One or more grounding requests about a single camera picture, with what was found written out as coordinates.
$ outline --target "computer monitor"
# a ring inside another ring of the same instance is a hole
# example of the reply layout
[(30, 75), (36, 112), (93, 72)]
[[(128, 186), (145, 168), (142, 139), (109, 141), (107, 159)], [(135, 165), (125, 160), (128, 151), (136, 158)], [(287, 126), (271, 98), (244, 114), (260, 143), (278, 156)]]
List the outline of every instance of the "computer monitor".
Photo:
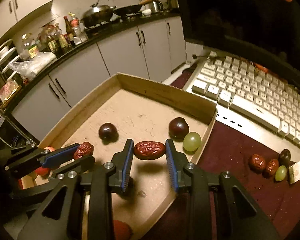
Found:
[(185, 40), (261, 64), (300, 89), (300, 0), (178, 0)]

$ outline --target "green grape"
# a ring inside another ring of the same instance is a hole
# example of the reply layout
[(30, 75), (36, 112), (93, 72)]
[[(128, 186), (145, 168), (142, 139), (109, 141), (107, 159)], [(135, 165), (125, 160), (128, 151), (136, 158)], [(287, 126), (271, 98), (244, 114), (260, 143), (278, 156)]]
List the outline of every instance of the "green grape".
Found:
[(183, 147), (186, 151), (193, 152), (199, 148), (201, 144), (201, 137), (196, 132), (188, 133), (183, 139)]
[(287, 168), (284, 165), (281, 165), (275, 173), (274, 179), (276, 181), (282, 181), (287, 175)]

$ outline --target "frying pan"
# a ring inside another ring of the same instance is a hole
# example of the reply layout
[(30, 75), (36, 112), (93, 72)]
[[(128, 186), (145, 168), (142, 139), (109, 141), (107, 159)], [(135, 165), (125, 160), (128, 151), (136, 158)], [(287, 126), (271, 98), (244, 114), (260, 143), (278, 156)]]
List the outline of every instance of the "frying pan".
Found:
[(113, 10), (113, 12), (114, 12), (114, 14), (116, 14), (118, 16), (125, 16), (127, 14), (139, 12), (141, 9), (141, 6), (142, 5), (140, 5), (140, 4), (130, 5), (130, 6), (115, 9), (115, 10)]

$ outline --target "cardboard box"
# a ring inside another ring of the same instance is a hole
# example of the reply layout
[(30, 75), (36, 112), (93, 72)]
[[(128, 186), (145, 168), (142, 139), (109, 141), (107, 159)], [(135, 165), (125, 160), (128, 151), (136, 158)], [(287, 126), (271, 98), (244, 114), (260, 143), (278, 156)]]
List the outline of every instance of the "cardboard box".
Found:
[[(126, 139), (159, 141), (169, 138), (169, 122), (183, 117), (202, 138), (195, 153), (186, 153), (189, 162), (197, 163), (209, 139), (217, 111), (216, 104), (200, 96), (150, 80), (118, 73), (91, 91), (78, 102), (48, 133), (39, 147), (56, 149), (72, 143), (88, 141), (94, 145), (96, 163), (111, 160), (123, 149)], [(113, 123), (119, 140), (104, 145), (98, 136), (100, 125)], [(176, 149), (184, 152), (182, 142)], [(132, 239), (141, 238), (164, 214), (176, 197), (170, 187), (165, 156), (143, 161), (134, 157), (131, 177), (135, 191), (129, 199), (112, 194), (114, 219), (126, 222), (134, 232)], [(36, 179), (37, 184), (47, 180)], [(82, 239), (87, 239), (88, 198), (85, 204)]]

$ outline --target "cabinet handle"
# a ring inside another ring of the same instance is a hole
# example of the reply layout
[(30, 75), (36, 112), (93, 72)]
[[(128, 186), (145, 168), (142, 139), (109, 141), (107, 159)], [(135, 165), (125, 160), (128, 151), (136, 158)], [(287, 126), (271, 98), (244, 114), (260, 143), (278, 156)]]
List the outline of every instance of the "cabinet handle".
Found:
[(171, 34), (170, 23), (167, 23), (169, 27), (169, 34)]
[(64, 94), (66, 94), (65, 90), (64, 90), (64, 89), (62, 88), (62, 86), (60, 85), (58, 79), (55, 79), (55, 80), (56, 80), (56, 83), (58, 84), (58, 86), (61, 88), (62, 92), (63, 92)]
[(143, 37), (143, 44), (146, 44), (146, 38), (145, 38), (145, 34), (143, 33), (143, 31), (141, 31), (142, 37)]
[(138, 32), (136, 32), (136, 35), (137, 35), (137, 37), (138, 37), (138, 40), (139, 40), (139, 46), (141, 46), (141, 40), (140, 40), (139, 33), (138, 33)]
[(52, 88), (52, 86), (50, 85), (50, 83), (48, 84), (48, 86), (49, 86), (50, 89), (54, 92), (54, 94), (56, 95), (56, 97), (57, 97), (58, 99), (60, 99), (60, 97), (57, 95), (57, 93), (53, 90), (53, 88)]
[(16, 4), (16, 9), (18, 9), (18, 3), (17, 3), (17, 0), (14, 0), (14, 3)]
[(12, 14), (11, 1), (9, 1), (9, 11), (10, 11), (10, 14)]

